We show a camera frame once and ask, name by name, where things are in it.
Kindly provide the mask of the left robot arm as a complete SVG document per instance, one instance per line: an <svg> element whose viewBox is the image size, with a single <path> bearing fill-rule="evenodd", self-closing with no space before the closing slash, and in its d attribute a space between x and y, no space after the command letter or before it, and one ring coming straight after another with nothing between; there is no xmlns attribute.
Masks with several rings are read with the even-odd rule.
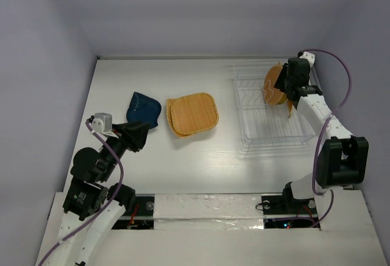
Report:
<svg viewBox="0 0 390 266"><path fill-rule="evenodd" d="M115 124L104 138L93 131L102 147L85 147L76 153L52 265L91 265L116 221L137 212L135 190L123 183L121 157L144 147L149 127L144 122Z"/></svg>

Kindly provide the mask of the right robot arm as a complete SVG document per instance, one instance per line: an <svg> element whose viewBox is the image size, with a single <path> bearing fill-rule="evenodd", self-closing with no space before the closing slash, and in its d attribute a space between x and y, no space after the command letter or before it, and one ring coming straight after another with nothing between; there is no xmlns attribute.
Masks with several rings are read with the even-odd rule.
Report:
<svg viewBox="0 0 390 266"><path fill-rule="evenodd" d="M362 183L366 171L369 143L346 129L336 111L328 107L321 89L310 85L314 62L314 54L307 51L289 58L274 85L317 134L312 172L283 189L280 204L289 214L336 187Z"/></svg>

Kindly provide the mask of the small orange woven plate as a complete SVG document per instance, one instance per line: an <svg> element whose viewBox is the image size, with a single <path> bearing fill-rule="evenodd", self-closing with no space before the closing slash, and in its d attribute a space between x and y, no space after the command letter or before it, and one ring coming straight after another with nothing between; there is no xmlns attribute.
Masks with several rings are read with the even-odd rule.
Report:
<svg viewBox="0 0 390 266"><path fill-rule="evenodd" d="M293 113L294 104L290 100L288 100L286 104L287 104L287 108L288 108L288 118L290 118L292 116L292 113Z"/></svg>

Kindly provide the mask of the square orange woven plate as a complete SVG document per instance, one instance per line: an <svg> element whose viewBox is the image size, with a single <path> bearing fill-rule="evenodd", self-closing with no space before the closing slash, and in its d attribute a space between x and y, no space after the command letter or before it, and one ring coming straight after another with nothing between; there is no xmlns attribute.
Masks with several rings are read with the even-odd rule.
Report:
<svg viewBox="0 0 390 266"><path fill-rule="evenodd" d="M190 109L195 134L213 129L219 122L219 114L214 98L209 93L196 93L182 96Z"/></svg>

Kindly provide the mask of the round orange woven plate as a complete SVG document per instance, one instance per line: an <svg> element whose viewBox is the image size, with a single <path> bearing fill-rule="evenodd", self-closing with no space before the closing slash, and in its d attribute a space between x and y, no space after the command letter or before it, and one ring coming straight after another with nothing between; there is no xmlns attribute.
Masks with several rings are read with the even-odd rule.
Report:
<svg viewBox="0 0 390 266"><path fill-rule="evenodd" d="M277 67L277 65L275 65L268 71L264 79L263 97L268 105L277 105L278 102L278 94L274 87L279 77L278 73L279 68Z"/></svg>

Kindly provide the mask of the triangular orange woven plate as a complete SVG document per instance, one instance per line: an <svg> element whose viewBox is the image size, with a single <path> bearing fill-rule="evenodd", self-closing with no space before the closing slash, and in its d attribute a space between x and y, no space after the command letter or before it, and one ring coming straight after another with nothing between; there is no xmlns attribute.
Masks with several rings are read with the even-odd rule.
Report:
<svg viewBox="0 0 390 266"><path fill-rule="evenodd" d="M166 101L166 117L172 132L179 138L195 134L190 109L182 97Z"/></svg>

